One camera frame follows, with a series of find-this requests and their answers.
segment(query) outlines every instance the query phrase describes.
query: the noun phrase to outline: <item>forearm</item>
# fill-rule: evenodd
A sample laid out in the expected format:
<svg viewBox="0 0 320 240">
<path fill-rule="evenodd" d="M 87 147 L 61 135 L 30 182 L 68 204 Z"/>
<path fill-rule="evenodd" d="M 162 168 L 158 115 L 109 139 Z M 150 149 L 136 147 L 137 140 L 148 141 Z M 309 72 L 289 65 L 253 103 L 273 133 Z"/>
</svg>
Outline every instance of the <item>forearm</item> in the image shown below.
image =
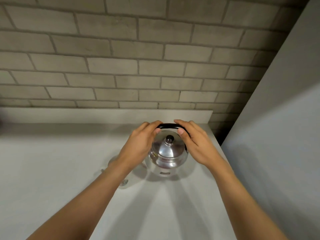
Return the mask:
<svg viewBox="0 0 320 240">
<path fill-rule="evenodd" d="M 214 176 L 238 240 L 287 240 L 267 214 L 246 191 L 222 158 L 212 161 L 208 169 Z"/>
<path fill-rule="evenodd" d="M 130 172 L 114 161 L 85 190 L 40 226 L 27 240 L 89 239 L 114 192 Z"/>
</svg>

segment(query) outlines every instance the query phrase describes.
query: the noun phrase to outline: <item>hand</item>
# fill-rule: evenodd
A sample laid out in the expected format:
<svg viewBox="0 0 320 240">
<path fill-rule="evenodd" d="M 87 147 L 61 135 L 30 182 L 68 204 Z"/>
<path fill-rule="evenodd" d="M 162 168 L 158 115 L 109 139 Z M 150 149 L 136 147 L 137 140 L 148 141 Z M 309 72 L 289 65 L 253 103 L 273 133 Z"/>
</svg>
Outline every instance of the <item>hand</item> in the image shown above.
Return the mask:
<svg viewBox="0 0 320 240">
<path fill-rule="evenodd" d="M 191 156 L 198 163 L 208 167 L 216 160 L 222 158 L 217 149 L 212 144 L 207 133 L 203 129 L 201 129 L 199 125 L 197 125 L 193 121 L 186 122 L 183 120 L 174 120 L 174 122 L 182 125 L 189 132 L 190 136 L 185 132 L 184 129 L 178 129 L 178 134 L 186 144 L 186 147 Z"/>
<path fill-rule="evenodd" d="M 155 136 L 161 131 L 157 128 L 161 123 L 159 120 L 152 123 L 143 122 L 129 136 L 116 161 L 122 162 L 130 171 L 142 163 L 151 149 Z"/>
</svg>

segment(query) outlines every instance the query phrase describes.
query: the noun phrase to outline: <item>kettle lid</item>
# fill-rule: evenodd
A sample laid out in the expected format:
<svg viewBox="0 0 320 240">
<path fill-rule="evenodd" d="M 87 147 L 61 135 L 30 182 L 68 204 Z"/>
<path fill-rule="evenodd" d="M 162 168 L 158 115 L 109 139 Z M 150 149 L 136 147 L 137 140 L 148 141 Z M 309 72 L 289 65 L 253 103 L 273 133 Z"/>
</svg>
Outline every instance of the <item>kettle lid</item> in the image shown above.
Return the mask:
<svg viewBox="0 0 320 240">
<path fill-rule="evenodd" d="M 178 133 L 171 130 L 160 131 L 152 143 L 153 151 L 163 158 L 174 159 L 185 150 L 185 144 Z"/>
</svg>

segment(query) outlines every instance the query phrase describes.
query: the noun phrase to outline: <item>left hand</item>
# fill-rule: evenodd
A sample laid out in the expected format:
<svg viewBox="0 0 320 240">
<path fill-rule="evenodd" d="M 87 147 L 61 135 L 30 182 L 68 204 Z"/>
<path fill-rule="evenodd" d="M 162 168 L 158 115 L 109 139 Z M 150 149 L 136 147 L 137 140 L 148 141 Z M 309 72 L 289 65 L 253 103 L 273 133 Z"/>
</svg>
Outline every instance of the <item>left hand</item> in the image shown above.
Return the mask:
<svg viewBox="0 0 320 240">
<path fill-rule="evenodd" d="M 157 120 L 152 123 L 143 122 L 129 136 L 126 144 L 122 147 L 117 161 L 123 163 L 129 170 L 133 170 L 148 155 L 155 136 L 161 131 L 157 128 L 162 124 Z"/>
</svg>

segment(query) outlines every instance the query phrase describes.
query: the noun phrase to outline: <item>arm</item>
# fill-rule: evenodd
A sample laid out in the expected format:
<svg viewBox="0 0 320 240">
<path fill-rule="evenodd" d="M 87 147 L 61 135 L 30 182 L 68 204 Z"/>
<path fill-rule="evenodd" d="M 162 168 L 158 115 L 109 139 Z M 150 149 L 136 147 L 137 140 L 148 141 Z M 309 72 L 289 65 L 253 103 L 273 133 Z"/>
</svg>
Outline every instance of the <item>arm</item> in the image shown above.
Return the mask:
<svg viewBox="0 0 320 240">
<path fill-rule="evenodd" d="M 230 165 L 220 156 L 206 132 L 193 121 L 175 120 L 184 126 L 178 133 L 192 157 L 205 165 L 214 176 L 238 240 L 288 240 L 234 175 Z"/>
<path fill-rule="evenodd" d="M 89 239 L 122 180 L 147 156 L 154 137 L 160 131 L 156 129 L 159 124 L 161 121 L 144 122 L 134 130 L 118 158 L 27 240 Z"/>
</svg>

